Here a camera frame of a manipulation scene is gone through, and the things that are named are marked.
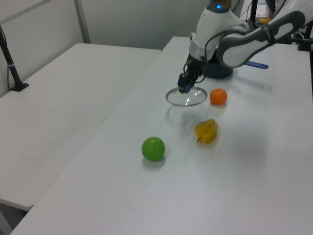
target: table surface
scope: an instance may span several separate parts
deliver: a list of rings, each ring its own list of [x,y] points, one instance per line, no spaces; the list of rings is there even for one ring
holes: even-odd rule
[[[29,210],[159,50],[77,44],[0,99],[0,202]]]
[[[12,235],[294,235],[313,233],[309,54],[274,45],[232,77],[206,79],[227,104],[171,106],[189,39],[174,37]],[[197,143],[214,118],[218,137]],[[147,137],[165,159],[141,155]]]

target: green apple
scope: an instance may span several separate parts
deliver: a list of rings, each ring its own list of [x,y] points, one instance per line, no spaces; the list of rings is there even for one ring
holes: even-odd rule
[[[142,144],[141,152],[150,161],[160,161],[165,153],[164,142],[158,137],[149,137]]]

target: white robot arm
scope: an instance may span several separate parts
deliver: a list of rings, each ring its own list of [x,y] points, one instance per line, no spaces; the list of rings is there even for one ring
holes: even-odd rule
[[[179,76],[179,91],[187,93],[206,61],[216,51],[218,61],[230,68],[244,65],[253,55],[275,44],[313,20],[313,0],[286,0],[277,16],[250,32],[248,24],[222,3],[208,5],[191,34],[187,70]]]

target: orange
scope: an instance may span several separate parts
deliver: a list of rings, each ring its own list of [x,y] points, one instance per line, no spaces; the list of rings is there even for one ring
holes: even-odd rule
[[[227,92],[222,88],[217,88],[211,91],[210,100],[212,104],[225,104],[227,101]]]

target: transparent dish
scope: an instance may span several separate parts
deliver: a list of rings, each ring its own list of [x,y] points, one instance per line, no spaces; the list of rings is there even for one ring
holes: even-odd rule
[[[179,92],[179,88],[176,87],[170,90],[165,98],[170,104],[180,107],[188,107],[204,102],[207,98],[207,92],[202,88],[193,87],[190,92],[182,94]]]

